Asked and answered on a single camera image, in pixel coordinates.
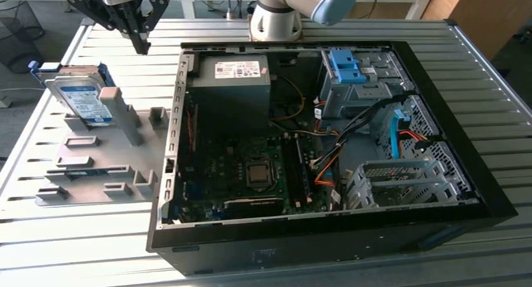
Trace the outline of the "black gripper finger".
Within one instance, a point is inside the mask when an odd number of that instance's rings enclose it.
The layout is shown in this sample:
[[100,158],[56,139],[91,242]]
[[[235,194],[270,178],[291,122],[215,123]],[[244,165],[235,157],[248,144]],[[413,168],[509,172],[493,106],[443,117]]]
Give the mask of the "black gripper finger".
[[[144,0],[135,0],[133,5],[141,9]],[[168,7],[169,0],[147,0],[151,5],[148,12],[141,11],[143,18],[132,19],[132,45],[137,54],[145,55],[151,47],[151,43],[147,41],[148,34],[153,30],[163,13]]]
[[133,44],[133,19],[112,19],[107,6],[132,5],[135,0],[66,0],[86,17],[107,30],[119,30]]

